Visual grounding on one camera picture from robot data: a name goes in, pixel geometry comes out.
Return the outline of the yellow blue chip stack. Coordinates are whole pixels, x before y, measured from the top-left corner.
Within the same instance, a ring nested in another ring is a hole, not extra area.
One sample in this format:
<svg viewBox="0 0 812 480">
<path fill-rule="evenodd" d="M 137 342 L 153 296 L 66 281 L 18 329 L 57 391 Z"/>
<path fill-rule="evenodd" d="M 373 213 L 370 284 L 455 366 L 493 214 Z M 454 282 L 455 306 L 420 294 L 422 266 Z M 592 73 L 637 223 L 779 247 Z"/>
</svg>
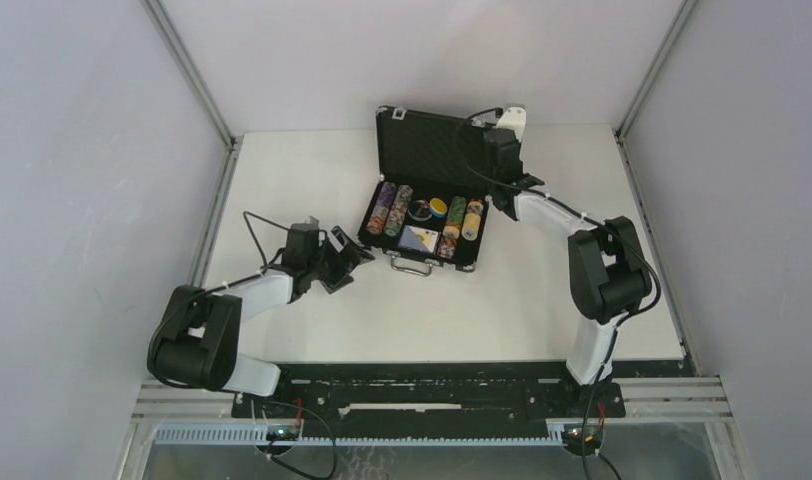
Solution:
<svg viewBox="0 0 812 480">
<path fill-rule="evenodd" d="M 484 203 L 479 199 L 468 202 L 463 217 L 461 236 L 467 241 L 475 241 L 478 238 L 479 230 L 484 212 Z"/>
</svg>

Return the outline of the playing card deck box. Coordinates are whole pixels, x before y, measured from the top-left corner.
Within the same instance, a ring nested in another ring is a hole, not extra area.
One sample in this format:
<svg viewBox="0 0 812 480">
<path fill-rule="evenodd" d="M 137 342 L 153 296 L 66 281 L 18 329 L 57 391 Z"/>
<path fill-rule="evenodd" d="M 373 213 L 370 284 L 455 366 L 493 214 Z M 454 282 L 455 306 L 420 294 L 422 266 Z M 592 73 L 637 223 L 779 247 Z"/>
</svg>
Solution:
<svg viewBox="0 0 812 480">
<path fill-rule="evenodd" d="M 436 252 L 441 234 L 439 231 L 419 226 L 405 226 L 398 240 L 398 247 L 425 255 Z"/>
</svg>

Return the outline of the yellow round button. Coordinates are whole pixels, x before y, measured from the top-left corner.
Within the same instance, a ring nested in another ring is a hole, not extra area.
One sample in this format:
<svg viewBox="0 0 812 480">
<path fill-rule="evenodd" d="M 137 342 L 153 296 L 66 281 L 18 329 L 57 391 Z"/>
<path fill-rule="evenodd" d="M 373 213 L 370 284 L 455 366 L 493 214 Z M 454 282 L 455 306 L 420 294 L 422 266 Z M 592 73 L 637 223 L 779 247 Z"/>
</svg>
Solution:
<svg viewBox="0 0 812 480">
<path fill-rule="evenodd" d="M 436 209 L 446 208 L 448 212 L 447 204 L 440 198 L 432 198 L 428 201 L 429 209 L 431 206 L 435 207 Z"/>
</svg>

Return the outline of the green yellow chip stack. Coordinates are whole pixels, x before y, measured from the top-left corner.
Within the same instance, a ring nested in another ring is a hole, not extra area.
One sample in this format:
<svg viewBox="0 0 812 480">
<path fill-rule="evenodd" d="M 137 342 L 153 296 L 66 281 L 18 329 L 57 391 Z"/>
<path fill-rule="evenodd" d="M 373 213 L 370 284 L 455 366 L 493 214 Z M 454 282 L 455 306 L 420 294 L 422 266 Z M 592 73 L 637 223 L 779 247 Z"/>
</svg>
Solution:
<svg viewBox="0 0 812 480">
<path fill-rule="evenodd" d="M 452 199 L 442 229 L 442 235 L 445 238 L 457 240 L 460 237 L 466 208 L 467 199 L 465 197 L 456 196 Z"/>
</svg>

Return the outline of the black poker set case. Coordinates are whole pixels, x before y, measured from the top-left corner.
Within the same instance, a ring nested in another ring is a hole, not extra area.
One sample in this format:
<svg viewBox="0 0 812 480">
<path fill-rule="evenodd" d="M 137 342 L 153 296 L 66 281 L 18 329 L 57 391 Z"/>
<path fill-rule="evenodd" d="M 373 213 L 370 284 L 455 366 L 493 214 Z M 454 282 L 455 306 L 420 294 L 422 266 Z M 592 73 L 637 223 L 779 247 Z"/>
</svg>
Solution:
<svg viewBox="0 0 812 480">
<path fill-rule="evenodd" d="M 465 120 L 435 113 L 381 106 L 375 113 L 380 180 L 368 203 L 358 231 L 358 243 L 389 257 L 471 273 L 477 267 L 479 238 L 456 240 L 452 256 L 438 254 L 438 248 L 422 253 L 401 245 L 399 236 L 374 234 L 367 224 L 386 183 L 413 189 L 411 202 L 439 198 L 450 203 L 455 197 L 490 200 L 489 184 L 467 169 L 485 171 L 483 135 L 496 124 L 494 118 Z"/>
</svg>

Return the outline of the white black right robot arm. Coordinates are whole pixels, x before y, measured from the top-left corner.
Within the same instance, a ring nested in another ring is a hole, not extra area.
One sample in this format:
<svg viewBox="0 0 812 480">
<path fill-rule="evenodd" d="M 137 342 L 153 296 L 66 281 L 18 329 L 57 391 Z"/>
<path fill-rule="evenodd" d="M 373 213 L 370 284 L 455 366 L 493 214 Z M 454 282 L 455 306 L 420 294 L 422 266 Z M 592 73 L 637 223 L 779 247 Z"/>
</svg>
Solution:
<svg viewBox="0 0 812 480">
<path fill-rule="evenodd" d="M 582 316 L 566 369 L 573 380 L 560 402 L 574 416 L 600 400 L 597 384 L 612 371 L 619 328 L 659 296 L 632 221 L 603 221 L 552 196 L 520 158 L 522 127 L 377 127 L 382 179 L 371 200 L 360 246 L 392 259 L 470 271 L 490 205 L 510 219 L 567 240 L 570 293 Z"/>
</svg>

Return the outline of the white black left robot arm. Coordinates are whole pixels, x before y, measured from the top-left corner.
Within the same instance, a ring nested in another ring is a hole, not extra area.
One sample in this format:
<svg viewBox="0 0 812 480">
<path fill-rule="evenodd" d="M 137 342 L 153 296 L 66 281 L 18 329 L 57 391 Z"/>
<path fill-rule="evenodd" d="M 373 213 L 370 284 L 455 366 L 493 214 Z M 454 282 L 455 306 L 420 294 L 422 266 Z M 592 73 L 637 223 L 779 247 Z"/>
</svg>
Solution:
<svg viewBox="0 0 812 480">
<path fill-rule="evenodd" d="M 285 245 L 253 274 L 211 289 L 174 289 L 147 350 L 148 372 L 174 388 L 256 395 L 268 415 L 287 414 L 295 392 L 280 381 L 279 366 L 240 352 L 242 324 L 296 302 L 314 283 L 333 294 L 373 259 L 338 226 L 291 225 Z"/>
</svg>

